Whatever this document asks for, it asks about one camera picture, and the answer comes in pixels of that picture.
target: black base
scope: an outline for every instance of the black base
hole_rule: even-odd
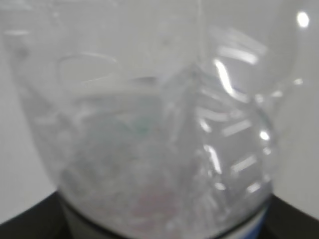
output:
[[[0,239],[72,239],[57,194],[0,225]],[[258,239],[318,239],[319,221],[274,197]]]

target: blue stripe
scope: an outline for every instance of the blue stripe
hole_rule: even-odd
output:
[[[258,226],[256,226],[248,235],[246,235],[245,237],[243,237],[242,239],[257,239],[259,232],[261,230],[262,224],[263,224],[262,220]]]

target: clear plastic bottle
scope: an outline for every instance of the clear plastic bottle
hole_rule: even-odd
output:
[[[62,198],[136,239],[214,238],[256,213],[272,192],[270,118],[292,85],[272,69],[293,54],[272,39],[284,3],[0,0],[24,112]]]

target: black surface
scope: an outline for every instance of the black surface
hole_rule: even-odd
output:
[[[72,239],[58,196],[0,225],[0,239]],[[319,221],[273,197],[258,239],[319,239]]]

